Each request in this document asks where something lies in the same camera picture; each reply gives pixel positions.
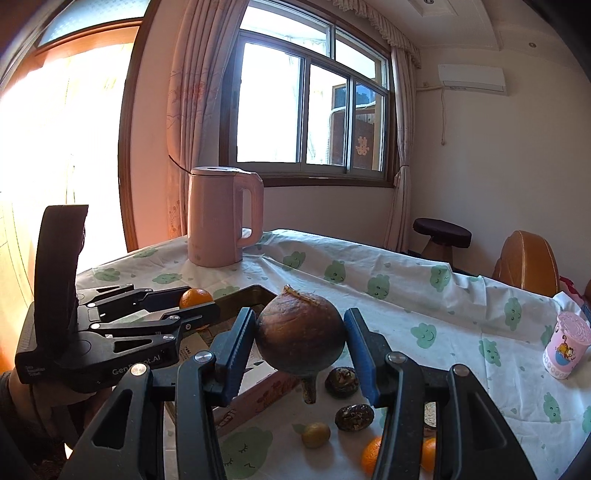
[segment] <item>tablecloth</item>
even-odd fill
[[[187,259],[181,237],[132,252],[78,275],[78,288],[117,283],[170,288],[205,288],[214,298],[252,284],[276,293],[285,284],[330,300],[341,312],[357,307],[370,330],[382,333],[393,350],[421,365],[470,367],[498,406],[540,480],[554,480],[567,468],[591,432],[591,355],[565,381],[555,380],[541,361],[556,316],[579,313],[564,294],[539,296],[485,277],[455,274],[449,265],[309,233],[275,230],[244,250],[242,262],[203,268]],[[345,348],[335,365],[351,365]],[[381,434],[385,412],[361,432],[334,424],[338,408],[362,403],[358,392],[347,400],[330,398],[320,385],[319,399],[305,405],[294,391],[220,445],[229,479],[357,480],[365,477],[359,458]],[[299,425],[324,421],[330,443],[303,448]],[[167,468],[174,460],[173,426],[167,421]]]

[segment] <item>black stool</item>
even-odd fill
[[[447,262],[453,266],[452,247],[468,248],[472,240],[470,230],[435,218],[417,218],[413,230],[431,238],[421,256],[427,260]]]

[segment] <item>orange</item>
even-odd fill
[[[423,451],[421,453],[421,466],[427,471],[435,470],[435,437],[423,440]]]
[[[190,288],[181,297],[181,301],[178,303],[179,308],[186,309],[188,307],[194,307],[195,305],[201,305],[213,301],[212,294],[207,290],[200,288]]]
[[[369,476],[374,474],[375,464],[378,461],[379,446],[382,444],[382,437],[376,437],[368,443],[361,454],[361,468]]]

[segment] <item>window sill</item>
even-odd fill
[[[344,179],[332,177],[300,177],[300,176],[266,176],[260,174],[265,187],[304,187],[304,186],[341,186],[341,187],[380,187],[394,188],[392,183],[385,180],[372,179]]]

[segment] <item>white wall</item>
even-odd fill
[[[140,248],[167,239],[166,103],[176,36],[187,0],[163,0],[152,24],[139,71],[131,134],[131,181]],[[335,8],[319,1],[325,8]],[[341,12],[358,28],[363,19]],[[365,27],[380,40],[373,27]],[[201,165],[217,165],[219,103],[205,130]],[[374,246],[384,241],[392,189],[373,187],[275,187],[265,189],[264,228],[290,228]]]
[[[439,83],[437,65],[502,67],[509,96],[440,90],[417,95],[412,217],[472,231],[459,268],[491,275],[503,242],[522,229],[545,237],[561,275],[580,291],[591,278],[591,84],[580,69],[513,51],[421,52],[419,85]],[[413,232],[411,248],[427,238]]]

